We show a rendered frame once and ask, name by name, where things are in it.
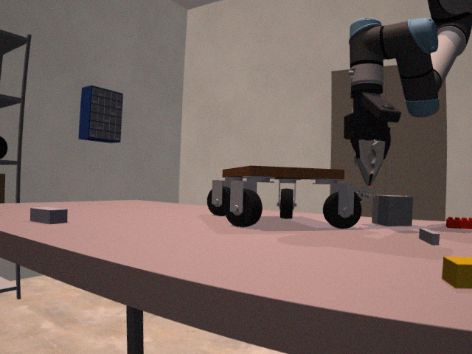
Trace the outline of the wheeled dolly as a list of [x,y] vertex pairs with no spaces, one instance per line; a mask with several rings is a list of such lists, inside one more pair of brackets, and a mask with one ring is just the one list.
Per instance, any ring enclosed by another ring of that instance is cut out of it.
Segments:
[[[245,166],[223,170],[222,178],[225,178],[225,181],[212,180],[207,206],[212,214],[226,216],[233,226],[239,227],[248,227],[259,221],[263,206],[257,194],[257,182],[274,183],[270,178],[280,180],[277,206],[280,207],[280,218],[284,219],[293,218],[293,209],[296,207],[296,180],[309,179],[316,180],[313,184],[332,184],[332,195],[324,202],[323,214],[326,221],[338,229],[350,228],[360,219],[359,196],[375,197],[374,187],[337,185],[337,180],[344,181],[344,170]],[[247,181],[243,181],[243,178],[247,178]],[[280,183],[294,183],[295,193],[294,190],[285,188],[281,189],[280,196]],[[367,195],[369,191],[371,195]]]

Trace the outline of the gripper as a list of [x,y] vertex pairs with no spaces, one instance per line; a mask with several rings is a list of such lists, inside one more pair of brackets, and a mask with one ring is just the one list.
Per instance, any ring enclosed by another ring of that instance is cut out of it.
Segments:
[[[371,186],[386,158],[391,136],[387,122],[379,121],[359,102],[362,92],[382,94],[383,86],[377,83],[359,83],[351,86],[353,113],[344,117],[344,139],[350,139],[356,153],[355,165],[359,166],[366,185]],[[366,140],[372,140],[370,152]],[[371,172],[369,167],[372,168]]]

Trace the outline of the red toy brick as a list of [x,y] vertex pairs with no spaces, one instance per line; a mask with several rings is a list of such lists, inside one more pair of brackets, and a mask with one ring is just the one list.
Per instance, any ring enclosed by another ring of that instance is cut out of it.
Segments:
[[447,228],[455,228],[455,229],[472,229],[472,218],[456,218],[453,219],[452,217],[446,218],[446,227]]

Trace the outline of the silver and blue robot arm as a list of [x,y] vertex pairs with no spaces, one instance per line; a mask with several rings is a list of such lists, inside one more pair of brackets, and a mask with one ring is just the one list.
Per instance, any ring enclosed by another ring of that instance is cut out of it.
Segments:
[[[395,58],[413,117],[439,110],[438,91],[465,50],[472,27],[472,0],[428,0],[428,5],[431,18],[386,26],[375,18],[361,18],[350,26],[350,85],[383,85],[384,60]],[[359,102],[379,121],[399,122],[401,111],[381,95],[362,92]]]

